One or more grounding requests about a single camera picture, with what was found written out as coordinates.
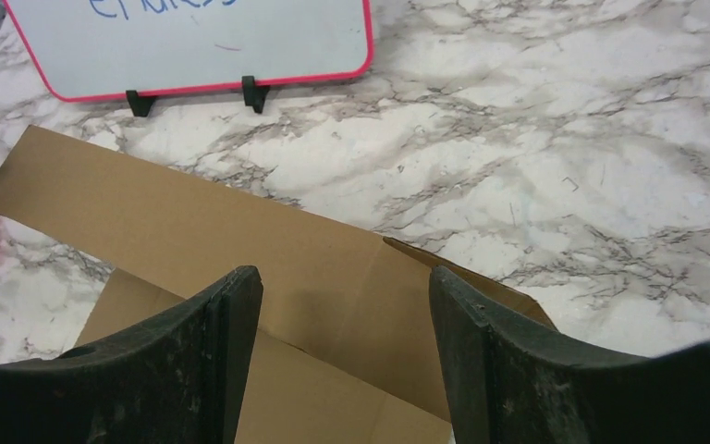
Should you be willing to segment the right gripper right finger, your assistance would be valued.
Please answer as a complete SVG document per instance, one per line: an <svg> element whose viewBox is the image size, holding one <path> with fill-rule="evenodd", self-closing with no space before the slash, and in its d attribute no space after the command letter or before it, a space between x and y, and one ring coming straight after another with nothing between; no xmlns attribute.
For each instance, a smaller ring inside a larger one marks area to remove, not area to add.
<svg viewBox="0 0 710 444"><path fill-rule="evenodd" d="M611 351L443 266L429 300L458 443L710 443L710 341L654 358Z"/></svg>

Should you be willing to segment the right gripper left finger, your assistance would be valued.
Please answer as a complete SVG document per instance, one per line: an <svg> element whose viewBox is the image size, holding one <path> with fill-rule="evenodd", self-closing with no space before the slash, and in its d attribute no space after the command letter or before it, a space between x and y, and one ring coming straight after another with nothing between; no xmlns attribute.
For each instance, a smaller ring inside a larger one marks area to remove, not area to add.
<svg viewBox="0 0 710 444"><path fill-rule="evenodd" d="M52 360L0 364L0 443L231 443L263 297L241 266Z"/></svg>

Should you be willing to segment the brown cardboard box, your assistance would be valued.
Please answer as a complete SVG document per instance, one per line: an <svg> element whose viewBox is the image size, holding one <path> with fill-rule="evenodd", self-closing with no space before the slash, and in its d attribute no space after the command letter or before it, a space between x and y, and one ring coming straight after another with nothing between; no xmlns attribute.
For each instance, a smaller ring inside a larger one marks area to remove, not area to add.
<svg viewBox="0 0 710 444"><path fill-rule="evenodd" d="M0 216L114 267L74 348L255 266L231 443L447 442L429 308L440 257L35 126L0 166Z"/></svg>

